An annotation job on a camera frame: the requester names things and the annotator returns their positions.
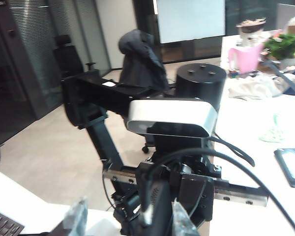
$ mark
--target jacket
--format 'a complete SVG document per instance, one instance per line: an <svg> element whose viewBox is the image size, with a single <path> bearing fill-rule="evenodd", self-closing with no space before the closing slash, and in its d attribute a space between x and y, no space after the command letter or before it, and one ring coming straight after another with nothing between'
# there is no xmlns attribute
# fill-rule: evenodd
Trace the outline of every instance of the jacket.
<svg viewBox="0 0 295 236"><path fill-rule="evenodd" d="M119 50L125 55L120 83L132 86L168 90L166 70L153 51L153 35L139 29L126 33L119 40Z"/></svg>

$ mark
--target laptop keyboard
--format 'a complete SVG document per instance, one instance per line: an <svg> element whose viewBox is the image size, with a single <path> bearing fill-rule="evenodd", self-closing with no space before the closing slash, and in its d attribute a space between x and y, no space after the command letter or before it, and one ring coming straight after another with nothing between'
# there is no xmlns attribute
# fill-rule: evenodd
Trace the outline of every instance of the laptop keyboard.
<svg viewBox="0 0 295 236"><path fill-rule="evenodd" d="M24 226L0 213L0 236L17 236Z"/></svg>

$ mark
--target pink container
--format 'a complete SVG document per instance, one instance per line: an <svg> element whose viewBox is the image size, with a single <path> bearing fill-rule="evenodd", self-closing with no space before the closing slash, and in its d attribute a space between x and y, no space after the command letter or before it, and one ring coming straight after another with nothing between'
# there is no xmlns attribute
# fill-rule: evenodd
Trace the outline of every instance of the pink container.
<svg viewBox="0 0 295 236"><path fill-rule="evenodd" d="M254 47L234 47L228 51L228 61L231 66L235 62L235 69L239 69L240 73L250 72L257 69L260 52L264 47L260 43Z"/></svg>

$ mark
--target smartphone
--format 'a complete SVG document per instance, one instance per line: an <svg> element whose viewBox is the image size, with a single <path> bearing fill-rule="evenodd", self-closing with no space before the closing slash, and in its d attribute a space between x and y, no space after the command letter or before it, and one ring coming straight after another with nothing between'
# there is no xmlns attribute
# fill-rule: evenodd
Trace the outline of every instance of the smartphone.
<svg viewBox="0 0 295 236"><path fill-rule="evenodd" d="M290 186L295 188L295 148L280 148L274 155Z"/></svg>

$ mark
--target white desk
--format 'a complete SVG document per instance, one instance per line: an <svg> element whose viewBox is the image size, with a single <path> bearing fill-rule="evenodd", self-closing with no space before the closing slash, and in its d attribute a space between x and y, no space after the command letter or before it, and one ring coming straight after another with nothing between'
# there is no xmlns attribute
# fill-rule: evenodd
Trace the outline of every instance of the white desk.
<svg viewBox="0 0 295 236"><path fill-rule="evenodd" d="M0 172L0 212L24 225L22 234L50 232L69 206L49 204ZM86 235L119 236L112 212L88 210Z"/></svg>
<svg viewBox="0 0 295 236"><path fill-rule="evenodd" d="M223 38L221 66L227 66L226 49L238 36ZM273 192L295 221L295 188L291 188L277 163L273 152L277 148L295 148L295 96L282 95L268 100L244 101L228 98L228 88L234 80L225 84L216 132L221 138L250 154L256 167L241 161ZM278 113L286 140L281 144L267 143L259 137L271 127L273 114ZM215 149L239 160L230 150L216 144ZM219 158L214 163L222 166L222 178L230 183L258 187L246 174ZM274 203L267 207L248 206L215 200L210 236L293 236L294 231Z"/></svg>

